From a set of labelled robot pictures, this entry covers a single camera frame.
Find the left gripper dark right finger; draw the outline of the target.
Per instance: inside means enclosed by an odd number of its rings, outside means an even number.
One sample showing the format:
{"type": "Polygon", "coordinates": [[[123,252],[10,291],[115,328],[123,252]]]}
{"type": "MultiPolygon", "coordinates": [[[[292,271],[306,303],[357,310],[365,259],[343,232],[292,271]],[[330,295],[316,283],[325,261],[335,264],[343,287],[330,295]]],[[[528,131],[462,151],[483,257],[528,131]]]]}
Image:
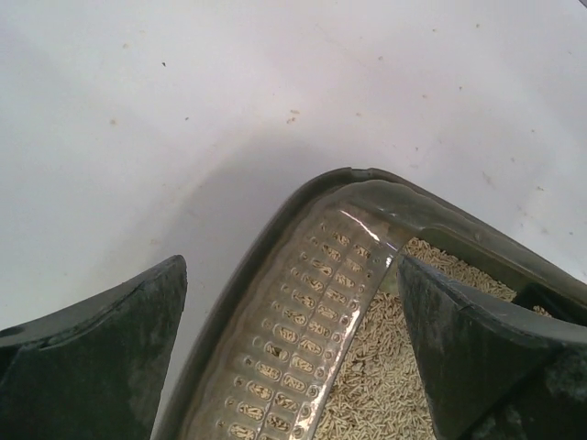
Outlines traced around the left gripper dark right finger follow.
{"type": "Polygon", "coordinates": [[[439,439],[583,439],[586,308],[537,283],[507,302],[412,257],[404,318],[439,439]]]}

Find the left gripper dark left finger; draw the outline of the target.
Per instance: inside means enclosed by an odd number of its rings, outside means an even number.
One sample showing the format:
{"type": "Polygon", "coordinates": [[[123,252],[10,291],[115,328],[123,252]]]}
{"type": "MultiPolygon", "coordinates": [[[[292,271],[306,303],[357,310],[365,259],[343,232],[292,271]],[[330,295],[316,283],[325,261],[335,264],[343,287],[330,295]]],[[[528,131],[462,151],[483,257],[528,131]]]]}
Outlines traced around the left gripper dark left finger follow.
{"type": "Polygon", "coordinates": [[[2,330],[2,438],[150,438],[186,293],[176,255],[2,330]]]}

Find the dark brown litter box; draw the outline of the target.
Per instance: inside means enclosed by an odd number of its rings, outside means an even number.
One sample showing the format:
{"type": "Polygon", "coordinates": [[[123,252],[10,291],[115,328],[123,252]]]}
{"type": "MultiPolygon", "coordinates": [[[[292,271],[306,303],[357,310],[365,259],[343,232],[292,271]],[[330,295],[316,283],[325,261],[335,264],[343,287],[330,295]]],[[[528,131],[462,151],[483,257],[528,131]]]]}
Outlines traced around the dark brown litter box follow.
{"type": "Polygon", "coordinates": [[[351,340],[400,258],[511,302],[583,282],[383,170],[324,173],[273,217],[197,337],[159,439],[309,439],[351,340]]]}

